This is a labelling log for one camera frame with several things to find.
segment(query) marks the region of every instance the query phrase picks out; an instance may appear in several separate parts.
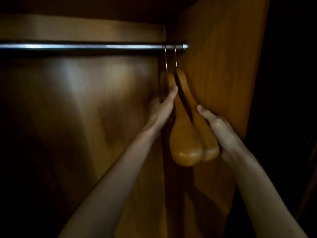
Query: person's left hand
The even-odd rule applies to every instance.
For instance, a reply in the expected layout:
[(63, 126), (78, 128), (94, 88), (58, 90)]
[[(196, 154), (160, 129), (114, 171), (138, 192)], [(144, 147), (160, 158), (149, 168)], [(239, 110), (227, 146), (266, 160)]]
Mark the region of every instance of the person's left hand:
[(159, 98), (154, 98), (149, 103), (149, 119), (144, 130), (154, 132), (155, 136), (159, 135), (161, 129), (172, 113), (174, 98), (176, 97), (177, 92), (178, 87), (173, 86), (163, 103), (160, 102)]

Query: hand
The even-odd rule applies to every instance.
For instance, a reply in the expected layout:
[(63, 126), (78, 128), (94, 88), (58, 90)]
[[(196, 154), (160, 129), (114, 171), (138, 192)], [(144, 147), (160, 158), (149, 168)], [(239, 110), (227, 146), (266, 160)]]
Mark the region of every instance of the hand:
[(214, 115), (212, 112), (205, 109), (201, 105), (197, 106), (197, 111), (200, 113), (200, 115), (208, 120), (210, 128), (212, 129), (217, 140), (224, 149), (221, 157), (225, 161), (228, 162), (229, 159), (232, 158), (232, 156), (235, 156), (237, 152), (245, 147), (231, 125), (223, 117), (218, 117)]
[(157, 137), (165, 125), (167, 119), (172, 113), (174, 106), (174, 98), (178, 92), (178, 87), (173, 86), (164, 100), (163, 103), (160, 102), (159, 98), (154, 98), (149, 103), (149, 119), (144, 127), (144, 130), (150, 130)]

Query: left arm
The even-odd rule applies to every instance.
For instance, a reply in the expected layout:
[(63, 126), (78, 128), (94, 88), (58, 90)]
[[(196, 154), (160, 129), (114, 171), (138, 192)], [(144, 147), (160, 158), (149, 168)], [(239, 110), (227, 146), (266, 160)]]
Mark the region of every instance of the left arm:
[(59, 238), (112, 237), (138, 173), (173, 109), (177, 87), (150, 103), (148, 123), (66, 223)]

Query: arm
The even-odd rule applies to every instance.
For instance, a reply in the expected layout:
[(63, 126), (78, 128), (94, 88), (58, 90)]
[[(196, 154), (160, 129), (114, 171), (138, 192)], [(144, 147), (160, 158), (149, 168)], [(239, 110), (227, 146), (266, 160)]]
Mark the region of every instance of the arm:
[(112, 237), (138, 173), (173, 109), (177, 87), (150, 103), (148, 123), (66, 223), (59, 238)]
[(230, 124), (201, 105), (204, 116), (224, 151), (257, 237), (307, 237), (286, 208), (274, 185), (256, 158), (244, 146)]

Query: right arm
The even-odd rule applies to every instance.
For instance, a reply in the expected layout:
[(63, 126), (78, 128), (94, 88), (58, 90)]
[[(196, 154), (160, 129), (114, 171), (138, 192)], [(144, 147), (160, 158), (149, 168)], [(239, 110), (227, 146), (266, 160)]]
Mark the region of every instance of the right arm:
[(222, 158), (234, 173), (256, 236), (307, 237), (286, 208), (264, 169), (244, 146), (230, 124), (201, 105), (197, 110), (208, 120), (224, 149)]

